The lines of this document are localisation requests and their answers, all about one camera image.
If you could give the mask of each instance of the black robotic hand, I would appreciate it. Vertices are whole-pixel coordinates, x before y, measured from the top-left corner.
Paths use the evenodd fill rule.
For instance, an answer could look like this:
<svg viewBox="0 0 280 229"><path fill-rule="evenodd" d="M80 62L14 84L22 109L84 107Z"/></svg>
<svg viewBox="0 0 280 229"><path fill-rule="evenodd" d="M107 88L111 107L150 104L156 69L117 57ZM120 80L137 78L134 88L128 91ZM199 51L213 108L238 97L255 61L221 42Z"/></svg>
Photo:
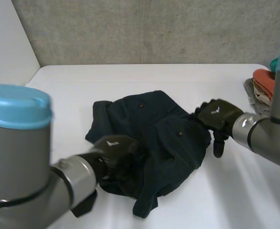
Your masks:
<svg viewBox="0 0 280 229"><path fill-rule="evenodd" d="M124 181L128 177L133 154L138 149L139 142L125 135L105 136L98 140L94 147L85 154L80 154L94 170L97 183L103 178ZM80 217L92 210L97 198L95 190L90 196L71 209L76 217Z"/></svg>
<svg viewBox="0 0 280 229"><path fill-rule="evenodd" d="M79 155L95 170L97 182L104 177L122 180L131 166L139 142L126 135L105 136L98 140L86 154Z"/></svg>
<svg viewBox="0 0 280 229"><path fill-rule="evenodd" d="M224 151L225 140L232 137L232 128L243 111L224 100L211 100L203 103L201 107L191 114L191 117L200 122L207 130L212 130L214 135L213 153L221 157Z"/></svg>

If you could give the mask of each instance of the folded clothes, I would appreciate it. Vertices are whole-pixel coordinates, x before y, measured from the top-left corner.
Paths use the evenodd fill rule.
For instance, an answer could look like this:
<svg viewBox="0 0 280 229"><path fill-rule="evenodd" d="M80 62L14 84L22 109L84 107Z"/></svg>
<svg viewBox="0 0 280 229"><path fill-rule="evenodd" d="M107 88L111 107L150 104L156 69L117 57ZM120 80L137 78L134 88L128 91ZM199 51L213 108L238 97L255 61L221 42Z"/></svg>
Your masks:
<svg viewBox="0 0 280 229"><path fill-rule="evenodd" d="M127 96L93 105L86 140L128 135L140 141L124 179L105 179L106 192L136 198L133 214L142 218L198 169L210 144L210 133L162 91Z"/></svg>
<svg viewBox="0 0 280 229"><path fill-rule="evenodd" d="M253 85L254 85L254 93L256 98L266 104L267 106L271 106L272 101L269 99L269 97L265 94L265 92L256 84L256 82L252 79Z"/></svg>
<svg viewBox="0 0 280 229"><path fill-rule="evenodd" d="M265 69L257 69L253 73L253 78L256 84L272 99L274 94L274 74Z"/></svg>
<svg viewBox="0 0 280 229"><path fill-rule="evenodd" d="M270 107L256 99L254 93L254 85L252 79L247 79L243 84L245 91L249 97L250 105L254 108L255 112L259 115L270 116Z"/></svg>

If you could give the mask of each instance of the gray concrete wall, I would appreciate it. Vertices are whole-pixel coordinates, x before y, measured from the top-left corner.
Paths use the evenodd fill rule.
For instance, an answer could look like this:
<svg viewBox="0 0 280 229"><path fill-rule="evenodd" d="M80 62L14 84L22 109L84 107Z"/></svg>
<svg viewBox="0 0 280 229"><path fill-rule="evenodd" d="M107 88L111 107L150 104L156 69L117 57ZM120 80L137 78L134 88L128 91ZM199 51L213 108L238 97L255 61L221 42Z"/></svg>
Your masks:
<svg viewBox="0 0 280 229"><path fill-rule="evenodd" d="M280 0L12 0L41 66L260 63L280 53Z"/></svg>

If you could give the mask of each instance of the white table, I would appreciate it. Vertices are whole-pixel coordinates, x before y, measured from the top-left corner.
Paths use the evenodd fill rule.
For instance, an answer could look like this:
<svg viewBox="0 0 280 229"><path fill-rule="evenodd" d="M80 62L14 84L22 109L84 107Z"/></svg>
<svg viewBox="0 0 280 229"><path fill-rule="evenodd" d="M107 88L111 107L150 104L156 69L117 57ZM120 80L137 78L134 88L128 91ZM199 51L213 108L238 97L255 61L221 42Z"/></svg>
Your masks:
<svg viewBox="0 0 280 229"><path fill-rule="evenodd" d="M163 90L193 112L222 98L252 112L243 82L257 64L75 65L43 67L27 84L53 99L52 162L85 152L92 104ZM174 192L158 199L146 219L132 215L135 200L98 189L93 211L71 212L49 229L278 229L280 167L229 139L221 159L207 150L202 166Z"/></svg>

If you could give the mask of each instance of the dark navy jacket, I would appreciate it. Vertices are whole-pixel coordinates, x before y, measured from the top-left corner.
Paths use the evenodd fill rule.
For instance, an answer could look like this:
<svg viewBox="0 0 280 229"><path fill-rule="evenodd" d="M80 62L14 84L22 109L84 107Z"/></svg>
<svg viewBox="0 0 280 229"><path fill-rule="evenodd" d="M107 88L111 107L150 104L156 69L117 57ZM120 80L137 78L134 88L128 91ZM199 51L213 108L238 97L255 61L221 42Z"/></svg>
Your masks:
<svg viewBox="0 0 280 229"><path fill-rule="evenodd" d="M210 134L162 91L131 95L93 105L92 127L86 140L128 135L140 141L125 180L106 180L101 187L137 199L133 214L142 218L158 206L157 197L179 187L201 166Z"/></svg>

